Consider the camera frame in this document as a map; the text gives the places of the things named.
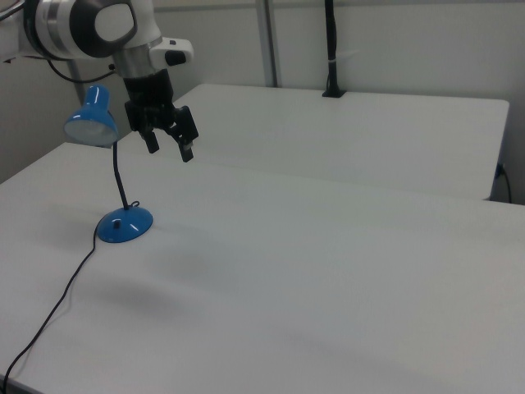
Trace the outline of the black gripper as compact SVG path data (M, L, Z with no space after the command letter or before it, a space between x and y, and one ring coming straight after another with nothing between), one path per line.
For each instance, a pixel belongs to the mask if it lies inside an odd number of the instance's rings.
M138 131L148 152L159 150L153 129L164 130L177 143L184 163L194 158L192 146L199 132L189 107L173 106L173 87L167 69L140 78L125 78L129 101L126 115L132 131Z

